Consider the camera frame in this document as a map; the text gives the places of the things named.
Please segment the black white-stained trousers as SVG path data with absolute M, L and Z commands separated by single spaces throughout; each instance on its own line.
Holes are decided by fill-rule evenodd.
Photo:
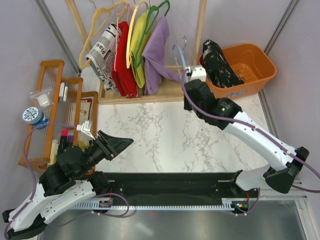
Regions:
M 220 46 L 208 39 L 202 44 L 202 61 L 211 83 L 218 88 L 231 88 L 245 82 L 233 71 Z

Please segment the light blue hanger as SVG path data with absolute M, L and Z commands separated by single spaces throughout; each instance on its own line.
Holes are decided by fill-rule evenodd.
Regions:
M 186 64 L 185 56 L 184 56 L 184 50 L 187 46 L 187 37 L 184 35 L 182 37 L 184 41 L 183 47 L 181 47 L 179 44 L 174 44 L 172 46 L 172 52 L 175 60 L 175 64 L 177 67 L 178 74 L 180 75 L 180 78 L 184 77 L 184 82 L 189 81 L 189 77 L 187 75 L 188 73 L 188 67 Z

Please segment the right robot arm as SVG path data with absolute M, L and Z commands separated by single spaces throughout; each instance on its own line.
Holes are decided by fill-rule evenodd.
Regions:
M 200 79 L 182 83 L 184 109 L 194 111 L 199 119 L 222 131 L 237 137 L 255 150 L 267 165 L 239 170 L 229 184 L 229 191 L 235 197 L 246 191 L 269 187 L 287 194 L 310 152 L 303 146 L 295 148 L 284 143 L 257 125 L 233 100 L 215 98 L 209 86 Z

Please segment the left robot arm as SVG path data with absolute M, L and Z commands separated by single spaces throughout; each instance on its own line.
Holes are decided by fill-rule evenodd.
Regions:
M 110 136 L 98 131 L 93 144 L 82 150 L 68 146 L 39 177 L 30 196 L 16 209 L 2 213 L 7 224 L 7 240 L 24 240 L 42 233 L 60 214 L 92 197 L 109 197 L 110 182 L 102 171 L 95 171 L 76 187 L 76 180 L 86 175 L 101 160 L 112 161 L 134 142 L 131 138 Z

